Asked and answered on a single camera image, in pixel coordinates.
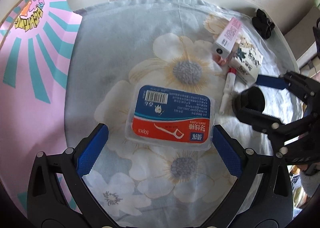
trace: floral tablecloth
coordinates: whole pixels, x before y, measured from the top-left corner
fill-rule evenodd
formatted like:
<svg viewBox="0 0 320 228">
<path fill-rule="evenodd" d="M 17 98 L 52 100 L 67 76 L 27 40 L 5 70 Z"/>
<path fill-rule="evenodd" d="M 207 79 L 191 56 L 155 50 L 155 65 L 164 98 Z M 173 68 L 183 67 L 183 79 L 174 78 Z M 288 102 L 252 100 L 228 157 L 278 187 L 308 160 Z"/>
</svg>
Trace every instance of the floral tablecloth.
<svg viewBox="0 0 320 228">
<path fill-rule="evenodd" d="M 290 58 L 278 53 L 278 59 L 249 17 L 200 0 L 116 1 L 78 13 L 83 21 L 71 59 L 65 111 L 68 146 L 76 146 L 99 122 L 110 130 L 93 169 L 84 176 L 86 184 L 121 226 L 199 226 L 236 178 L 213 146 L 196 152 L 126 140 L 124 126 L 135 86 L 145 83 L 204 94 L 219 107 L 227 68 L 213 61 L 211 47 L 233 16 L 243 23 L 239 41 L 253 44 L 264 56 L 261 73 L 283 73 L 282 61 Z M 245 88 L 236 81 L 235 91 Z M 298 101 L 286 90 L 262 91 L 265 113 L 285 123 L 300 114 Z M 216 114 L 215 123 L 244 147 L 272 154 L 265 135 L 234 117 L 231 102 L 225 115 Z M 259 178 L 242 210 L 250 205 Z"/>
</svg>

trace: black cylinder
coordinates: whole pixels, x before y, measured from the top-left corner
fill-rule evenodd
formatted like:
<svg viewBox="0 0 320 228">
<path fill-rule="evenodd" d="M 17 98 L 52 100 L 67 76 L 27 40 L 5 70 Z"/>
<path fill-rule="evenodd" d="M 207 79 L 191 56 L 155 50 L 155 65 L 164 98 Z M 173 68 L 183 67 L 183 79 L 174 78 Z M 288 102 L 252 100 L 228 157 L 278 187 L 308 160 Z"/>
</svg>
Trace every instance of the black cylinder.
<svg viewBox="0 0 320 228">
<path fill-rule="evenodd" d="M 263 112 L 265 106 L 264 95 L 256 86 L 244 90 L 232 100 L 232 109 L 235 114 L 242 108 Z"/>
</svg>

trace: barcode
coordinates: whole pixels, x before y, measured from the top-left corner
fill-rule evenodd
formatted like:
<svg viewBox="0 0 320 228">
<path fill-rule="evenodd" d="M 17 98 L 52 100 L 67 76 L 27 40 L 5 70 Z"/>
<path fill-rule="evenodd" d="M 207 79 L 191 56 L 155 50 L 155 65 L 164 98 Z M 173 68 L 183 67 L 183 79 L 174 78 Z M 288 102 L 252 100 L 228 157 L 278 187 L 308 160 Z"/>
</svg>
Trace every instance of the barcode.
<svg viewBox="0 0 320 228">
<path fill-rule="evenodd" d="M 147 90 L 146 97 L 144 98 L 144 100 L 145 101 L 152 101 L 152 102 L 162 103 L 162 104 L 167 104 L 168 96 L 169 95 L 167 93 Z"/>
</svg>

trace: blue label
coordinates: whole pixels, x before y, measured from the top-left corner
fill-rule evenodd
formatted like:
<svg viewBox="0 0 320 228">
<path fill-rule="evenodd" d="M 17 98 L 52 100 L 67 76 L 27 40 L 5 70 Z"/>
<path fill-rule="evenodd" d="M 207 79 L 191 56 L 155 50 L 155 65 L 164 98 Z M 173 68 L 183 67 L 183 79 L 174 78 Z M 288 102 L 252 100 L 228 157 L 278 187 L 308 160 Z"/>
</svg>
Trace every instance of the blue label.
<svg viewBox="0 0 320 228">
<path fill-rule="evenodd" d="M 134 115 L 163 121 L 210 119 L 210 106 L 204 95 L 145 85 L 139 91 Z"/>
</svg>

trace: red label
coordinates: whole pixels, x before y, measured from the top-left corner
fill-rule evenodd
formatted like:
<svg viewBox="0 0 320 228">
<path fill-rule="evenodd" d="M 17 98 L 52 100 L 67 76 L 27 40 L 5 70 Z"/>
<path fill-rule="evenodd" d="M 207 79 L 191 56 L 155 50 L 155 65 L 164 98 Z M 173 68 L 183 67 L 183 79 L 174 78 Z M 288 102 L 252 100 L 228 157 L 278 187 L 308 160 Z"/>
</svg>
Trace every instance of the red label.
<svg viewBox="0 0 320 228">
<path fill-rule="evenodd" d="M 203 143 L 209 136 L 209 119 L 195 118 L 181 121 L 153 121 L 135 116 L 132 130 L 147 138 L 169 141 Z"/>
</svg>

